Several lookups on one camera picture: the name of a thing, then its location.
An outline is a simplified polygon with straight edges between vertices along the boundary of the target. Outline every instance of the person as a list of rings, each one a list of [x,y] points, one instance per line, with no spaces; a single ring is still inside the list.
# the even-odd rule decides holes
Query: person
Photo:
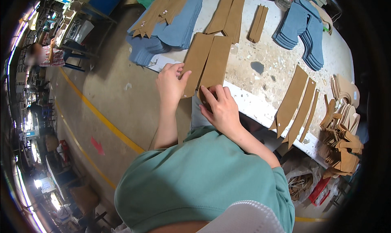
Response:
[[[193,96],[191,130],[178,144],[175,113],[191,74],[178,79],[183,67],[166,64],[158,75],[154,150],[140,154],[121,178],[114,198],[119,216],[133,233],[197,232],[233,203],[251,200],[292,232],[294,206],[283,169],[242,126],[227,87],[199,88],[212,112]]]
[[[38,121],[43,121],[42,106],[38,105],[38,101],[32,102],[29,107],[26,108],[27,112],[31,111],[32,115],[37,115]]]
[[[70,69],[84,72],[79,66],[66,63],[66,60],[69,57],[84,59],[88,59],[88,57],[81,54],[73,54],[70,49],[61,50],[54,48],[54,45],[55,39],[51,40],[50,45],[44,47],[38,43],[33,43],[26,51],[27,65],[39,65],[41,67],[65,66]],[[68,40],[64,45],[81,51],[87,51],[84,46],[74,41]]]

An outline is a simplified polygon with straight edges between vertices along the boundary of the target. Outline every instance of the factory floor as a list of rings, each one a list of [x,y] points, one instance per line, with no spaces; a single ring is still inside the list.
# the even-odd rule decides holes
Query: factory floor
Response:
[[[158,127],[158,73],[131,63],[130,45],[125,41],[126,31],[143,11],[141,5],[115,9],[111,16],[118,24],[106,37],[100,57],[67,61],[82,66],[85,72],[65,67],[46,70],[50,96],[55,100],[58,139],[67,141],[75,167],[100,196],[96,211],[106,211],[105,219],[112,226],[122,222],[114,208],[115,187],[134,158],[153,147]],[[94,41],[97,32],[99,35],[99,27],[86,41]],[[190,98],[181,100],[176,116],[181,142],[190,126]],[[104,154],[98,153],[92,138],[101,144]],[[312,205],[303,205],[300,211],[297,217],[326,217],[323,209]],[[296,222],[294,231],[312,231],[320,224],[323,222]]]

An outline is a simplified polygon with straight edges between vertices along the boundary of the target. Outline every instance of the fluorescent light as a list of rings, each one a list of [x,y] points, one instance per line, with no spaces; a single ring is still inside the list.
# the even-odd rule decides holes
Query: fluorescent light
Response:
[[[41,180],[40,179],[38,179],[38,180],[34,180],[34,184],[35,184],[35,187],[38,189],[39,187],[41,187],[42,186],[42,182],[41,182]]]
[[[30,199],[29,199],[29,196],[28,196],[28,194],[27,194],[26,187],[25,187],[24,182],[23,182],[22,173],[20,172],[20,169],[19,169],[18,166],[16,166],[16,169],[17,169],[17,171],[18,171],[18,176],[19,176],[20,184],[21,184],[21,186],[22,186],[23,196],[24,196],[25,202],[26,202],[26,204],[27,204],[26,206],[30,206],[30,205],[31,205],[31,201],[30,201]],[[33,218],[34,218],[34,220],[35,220],[37,226],[38,226],[38,227],[40,228],[40,230],[42,231],[42,233],[46,233],[46,230],[45,230],[45,228],[43,227],[43,225],[42,225],[40,219],[38,218],[37,214],[35,213],[34,208],[33,208],[32,206],[30,206],[30,207],[29,207],[29,210],[30,210],[30,212],[32,213],[32,216],[33,216]]]

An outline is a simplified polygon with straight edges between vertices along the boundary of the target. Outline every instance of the blue felt piece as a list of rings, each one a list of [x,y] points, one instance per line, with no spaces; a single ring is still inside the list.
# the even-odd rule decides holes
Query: blue felt piece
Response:
[[[202,0],[187,0],[182,12],[174,18],[172,24],[158,34],[158,38],[167,45],[188,49],[194,26],[202,8]]]
[[[170,46],[164,44],[158,38],[148,39],[128,35],[126,36],[126,41],[132,46],[129,60],[142,66],[148,66],[154,55],[171,50]]]
[[[304,62],[319,71],[323,65],[322,52],[323,24],[319,12],[306,0],[294,0],[289,11],[273,35],[282,47],[292,50],[298,44],[297,36],[304,43]]]

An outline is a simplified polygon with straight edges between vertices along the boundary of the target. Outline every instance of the white plastic bag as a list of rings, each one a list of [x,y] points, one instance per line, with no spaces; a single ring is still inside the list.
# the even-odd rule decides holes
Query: white plastic bag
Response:
[[[312,160],[310,157],[306,157],[306,158],[289,159],[286,162],[284,162],[284,164],[281,167],[284,170],[288,182],[293,177],[305,175],[305,174],[312,174],[312,177],[314,179],[310,189],[302,192],[297,201],[292,201],[293,206],[296,207],[297,205],[304,202],[310,196],[316,184],[320,181],[320,178],[322,176],[320,171],[320,166],[317,162]]]
[[[339,177],[331,178],[328,181],[326,187],[323,189],[323,191],[319,194],[317,199],[314,201],[314,204],[317,207],[319,207],[325,201],[325,199],[327,197],[333,197],[335,195],[338,195],[338,183],[339,183]]]
[[[132,231],[125,223],[122,223],[115,229],[111,228],[111,233],[132,233]]]

